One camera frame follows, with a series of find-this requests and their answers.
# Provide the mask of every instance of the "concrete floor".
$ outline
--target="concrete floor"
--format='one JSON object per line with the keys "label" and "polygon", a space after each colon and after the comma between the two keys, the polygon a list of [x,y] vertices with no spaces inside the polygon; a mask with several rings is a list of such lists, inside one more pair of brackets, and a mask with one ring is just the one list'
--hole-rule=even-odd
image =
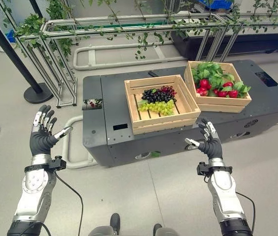
{"label": "concrete floor", "polygon": [[[108,58],[114,60],[117,57],[110,54]],[[233,59],[254,60],[278,82],[278,52],[228,58]],[[26,59],[24,62],[40,82],[32,65]],[[54,131],[61,129],[69,118],[81,114],[82,79],[85,76],[183,66],[185,63],[178,61],[77,71],[78,106],[56,109],[58,121]],[[12,62],[0,53],[0,235],[7,232],[21,196],[23,170],[31,157],[31,124],[41,106],[29,104],[23,99],[27,88],[27,82]],[[56,99],[48,101],[48,104],[55,107]],[[81,123],[74,125],[71,136],[71,160],[83,160],[87,151],[82,145]],[[226,143],[223,151],[226,164],[234,168],[237,190],[256,203],[255,235],[278,235],[278,125],[257,137]],[[59,142],[52,155],[61,152],[62,142]],[[192,151],[192,155],[184,152],[114,168],[93,166],[67,169],[59,175],[84,199],[81,235],[87,235],[96,226],[108,225],[114,212],[121,215],[123,235],[151,236],[155,223],[174,228],[182,236],[220,235],[212,209],[212,197],[202,178],[196,174],[197,164],[205,160],[200,152]],[[251,225],[251,204],[246,199],[240,200]],[[58,182],[45,222],[52,235],[77,235],[80,209],[77,196]]]}

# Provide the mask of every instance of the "black cable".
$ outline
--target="black cable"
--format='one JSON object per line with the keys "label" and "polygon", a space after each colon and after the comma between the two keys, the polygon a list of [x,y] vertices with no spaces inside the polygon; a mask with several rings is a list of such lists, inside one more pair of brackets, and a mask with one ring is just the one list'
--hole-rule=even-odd
{"label": "black cable", "polygon": [[56,177],[65,185],[67,186],[69,189],[71,189],[76,195],[79,196],[80,200],[81,200],[81,205],[82,205],[82,211],[81,211],[81,219],[80,219],[80,226],[79,226],[79,233],[78,236],[80,236],[80,231],[81,231],[81,225],[82,225],[82,219],[83,219],[83,209],[84,209],[84,205],[83,205],[83,199],[81,197],[81,195],[74,189],[72,188],[69,184],[67,184],[62,178],[59,177],[59,175],[55,172]]}
{"label": "black cable", "polygon": [[44,223],[42,223],[42,222],[33,222],[33,223],[32,223],[31,225],[29,225],[23,232],[21,232],[21,233],[19,234],[19,236],[22,236],[29,228],[31,228],[31,227],[34,226],[34,225],[42,225],[42,227],[45,228],[45,230],[46,230],[48,236],[51,236],[51,233],[50,233],[49,229],[48,229],[47,226],[46,226]]}
{"label": "black cable", "polygon": [[247,197],[246,195],[244,194],[241,194],[239,192],[236,192],[238,195],[241,195],[243,196],[244,198],[247,198],[249,201],[251,201],[252,203],[252,207],[253,207],[253,218],[252,218],[252,227],[251,227],[251,234],[253,234],[253,231],[255,229],[255,220],[256,220],[256,206],[255,206],[255,203],[253,202],[252,199],[250,199],[249,197]]}
{"label": "black cable", "polygon": [[205,183],[208,183],[208,182],[206,181],[206,178],[207,178],[207,176],[204,176],[203,181],[204,181]]}

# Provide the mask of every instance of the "black stanchion post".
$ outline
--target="black stanchion post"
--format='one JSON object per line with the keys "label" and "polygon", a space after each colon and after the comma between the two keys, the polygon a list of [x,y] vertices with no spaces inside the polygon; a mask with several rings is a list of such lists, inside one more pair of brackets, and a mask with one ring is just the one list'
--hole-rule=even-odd
{"label": "black stanchion post", "polygon": [[50,90],[47,88],[45,83],[38,84],[36,80],[33,78],[31,73],[27,70],[21,59],[17,56],[16,52],[11,47],[10,43],[6,40],[3,33],[0,30],[0,46],[3,48],[7,56],[16,66],[16,68],[20,71],[20,73],[24,76],[26,81],[30,84],[30,88],[28,88],[24,92],[24,98],[29,103],[42,103],[53,97]]}
{"label": "black stanchion post", "polygon": [[42,18],[42,14],[41,14],[41,11],[40,11],[40,9],[39,9],[37,3],[36,3],[36,0],[30,0],[30,2],[31,2],[31,6],[33,7],[35,13],[36,13],[40,18]]}

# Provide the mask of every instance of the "planter box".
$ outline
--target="planter box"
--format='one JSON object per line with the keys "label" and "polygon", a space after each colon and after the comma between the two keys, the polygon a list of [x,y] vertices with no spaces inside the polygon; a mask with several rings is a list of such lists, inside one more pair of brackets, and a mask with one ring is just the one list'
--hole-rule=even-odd
{"label": "planter box", "polygon": [[[124,85],[133,134],[192,125],[201,113],[180,75],[126,80]],[[177,92],[174,115],[163,116],[155,112],[138,111],[138,102],[142,100],[144,90],[159,89],[162,86],[173,86],[173,89]]]}
{"label": "planter box", "polygon": [[[239,113],[245,106],[251,102],[251,97],[247,93],[245,98],[228,98],[228,97],[201,97],[200,94],[196,92],[195,84],[193,81],[193,76],[191,68],[197,68],[198,64],[202,63],[201,61],[188,61],[186,67],[184,78],[187,84],[187,87],[190,89],[191,95],[198,104],[199,108],[202,111],[207,112],[231,112]],[[235,81],[242,81],[239,77],[235,67],[231,63],[219,63],[222,70],[225,73],[230,73],[234,75]]]}

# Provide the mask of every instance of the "robotic hand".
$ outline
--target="robotic hand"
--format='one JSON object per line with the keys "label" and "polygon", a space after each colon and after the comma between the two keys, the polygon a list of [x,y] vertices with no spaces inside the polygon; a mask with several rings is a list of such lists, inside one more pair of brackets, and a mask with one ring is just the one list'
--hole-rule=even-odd
{"label": "robotic hand", "polygon": [[57,121],[51,119],[55,113],[50,106],[43,105],[34,118],[30,138],[32,153],[31,165],[25,167],[25,177],[22,182],[23,193],[19,200],[8,236],[38,236],[41,224],[47,217],[51,204],[51,193],[56,185],[55,171],[65,169],[66,162],[60,156],[51,158],[51,148],[72,127],[66,127],[52,135],[52,128]]}
{"label": "robotic hand", "polygon": [[209,178],[208,188],[213,197],[213,209],[223,236],[252,236],[244,210],[236,195],[236,184],[231,177],[232,167],[226,167],[222,157],[222,145],[213,124],[202,119],[199,127],[204,143],[193,139],[185,141],[207,154],[209,163],[200,162],[198,175]]}

